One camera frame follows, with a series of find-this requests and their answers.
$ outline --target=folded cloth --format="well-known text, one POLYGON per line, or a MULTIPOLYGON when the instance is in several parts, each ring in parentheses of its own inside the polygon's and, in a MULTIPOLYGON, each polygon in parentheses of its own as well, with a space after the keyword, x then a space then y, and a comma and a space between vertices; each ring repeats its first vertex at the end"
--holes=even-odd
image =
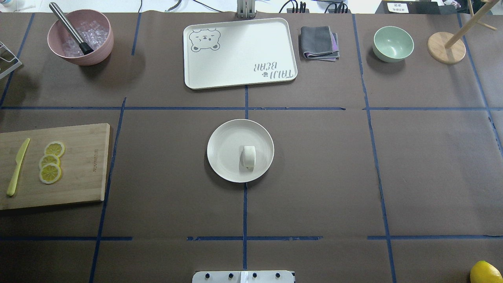
POLYGON ((339 38, 330 27, 302 27, 300 48, 306 59, 336 61, 340 57, 339 38))

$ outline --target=yellow lemon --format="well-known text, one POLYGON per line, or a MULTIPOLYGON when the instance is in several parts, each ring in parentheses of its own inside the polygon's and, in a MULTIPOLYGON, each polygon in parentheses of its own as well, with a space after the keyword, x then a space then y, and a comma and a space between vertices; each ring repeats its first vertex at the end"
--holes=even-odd
POLYGON ((470 271, 471 283, 503 283, 503 277, 496 267, 487 261, 477 262, 470 271))
POLYGON ((45 147, 44 153, 61 157, 64 153, 64 144, 60 141, 53 141, 45 147))
POLYGON ((46 164, 40 170, 39 178, 44 184, 52 184, 61 178, 61 168, 54 163, 46 164))
POLYGON ((60 164, 59 157, 55 156, 52 153, 44 155, 38 162, 38 169, 42 170, 42 168, 49 163, 54 163, 59 166, 60 164))

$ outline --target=bear face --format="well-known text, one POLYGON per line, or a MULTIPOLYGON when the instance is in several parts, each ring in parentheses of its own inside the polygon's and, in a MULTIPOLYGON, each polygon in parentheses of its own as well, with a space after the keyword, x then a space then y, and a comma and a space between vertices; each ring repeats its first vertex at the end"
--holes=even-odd
POLYGON ((189 39, 192 42, 191 50, 193 52, 199 52, 201 49, 218 50, 220 48, 220 43, 218 43, 219 38, 220 32, 216 28, 193 30, 189 35, 189 39))

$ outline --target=knife handle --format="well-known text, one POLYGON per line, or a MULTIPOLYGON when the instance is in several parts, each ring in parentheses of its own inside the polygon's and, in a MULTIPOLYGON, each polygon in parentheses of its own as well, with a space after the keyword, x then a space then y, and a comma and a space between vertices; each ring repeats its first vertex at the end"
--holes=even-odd
POLYGON ((16 192, 16 187, 18 186, 18 177, 19 171, 21 170, 21 162, 16 164, 16 169, 14 170, 14 174, 12 175, 11 182, 9 183, 9 187, 7 188, 7 195, 13 196, 16 192))

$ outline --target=mint green ceramic bowl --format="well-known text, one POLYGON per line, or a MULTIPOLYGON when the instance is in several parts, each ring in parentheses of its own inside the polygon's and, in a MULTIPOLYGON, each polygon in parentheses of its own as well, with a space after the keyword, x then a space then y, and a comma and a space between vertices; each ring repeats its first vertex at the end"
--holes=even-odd
POLYGON ((387 26, 374 35, 372 49, 379 59, 394 63, 404 60, 414 51, 414 41, 401 28, 387 26))

